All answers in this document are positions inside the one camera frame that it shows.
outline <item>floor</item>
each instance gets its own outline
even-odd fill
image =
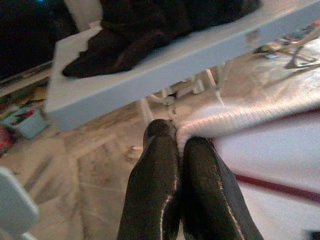
[[[312,54],[319,54],[314,48],[318,43],[310,45]],[[222,99],[272,102],[287,93],[320,90],[316,69],[285,70],[288,60],[285,55],[273,60],[239,57]],[[206,85],[204,93],[178,99],[174,115],[173,106],[168,111],[153,103],[154,116],[178,124],[195,109],[220,104],[206,75],[199,76]],[[39,206],[39,221],[30,232],[39,240],[115,240],[128,177],[142,152],[144,128],[131,103],[68,132],[59,133],[50,125],[32,140],[21,138],[0,158],[0,165],[14,172]]]

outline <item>black cloth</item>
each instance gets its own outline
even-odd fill
[[[132,69],[154,49],[179,36],[235,21],[260,0],[100,0],[101,30],[62,71],[86,78]]]

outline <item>clutter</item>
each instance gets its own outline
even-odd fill
[[[5,118],[2,123],[27,139],[33,138],[48,126],[38,109],[23,107]]]
[[[13,143],[13,138],[8,129],[0,126],[0,156],[6,153]]]

